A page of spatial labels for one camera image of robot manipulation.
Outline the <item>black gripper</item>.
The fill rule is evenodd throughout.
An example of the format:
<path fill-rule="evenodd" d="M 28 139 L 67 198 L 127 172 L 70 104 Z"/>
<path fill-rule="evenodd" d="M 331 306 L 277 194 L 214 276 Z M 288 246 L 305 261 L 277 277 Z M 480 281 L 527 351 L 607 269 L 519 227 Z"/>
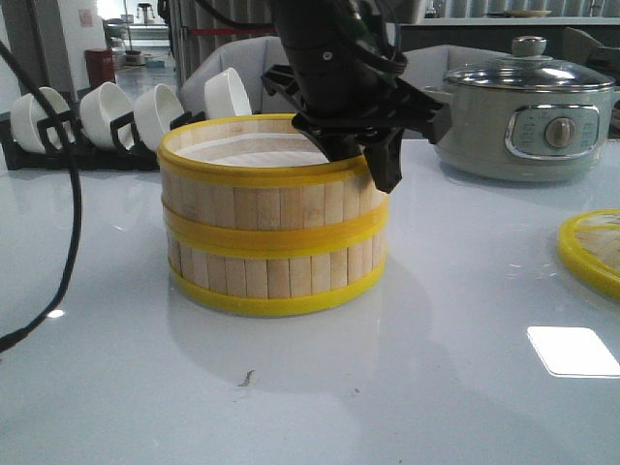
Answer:
<path fill-rule="evenodd" d="M 274 65 L 262 76 L 269 95 L 283 97 L 295 110 L 293 125 L 321 150 L 329 162 L 363 154 L 376 188 L 386 194 L 402 179 L 401 141 L 404 130 L 422 134 L 432 143 L 451 127 L 450 106 L 418 90 L 401 78 L 393 87 L 380 82 L 368 92 L 347 96 L 322 78 L 318 95 L 328 104 L 339 97 L 339 109 L 312 108 L 288 65 Z"/>

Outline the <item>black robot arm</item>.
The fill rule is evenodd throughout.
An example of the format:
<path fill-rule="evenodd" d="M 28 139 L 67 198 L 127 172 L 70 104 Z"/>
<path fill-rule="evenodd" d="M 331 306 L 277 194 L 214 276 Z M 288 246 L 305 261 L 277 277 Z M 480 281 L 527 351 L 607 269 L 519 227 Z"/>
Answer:
<path fill-rule="evenodd" d="M 412 130 L 438 142 L 450 108 L 402 79 L 408 65 L 389 33 L 384 1 L 272 1 L 272 21 L 288 58 L 263 75 L 268 94 L 296 111 L 295 129 L 330 162 L 365 157 L 376 188 L 402 178 L 400 148 Z"/>

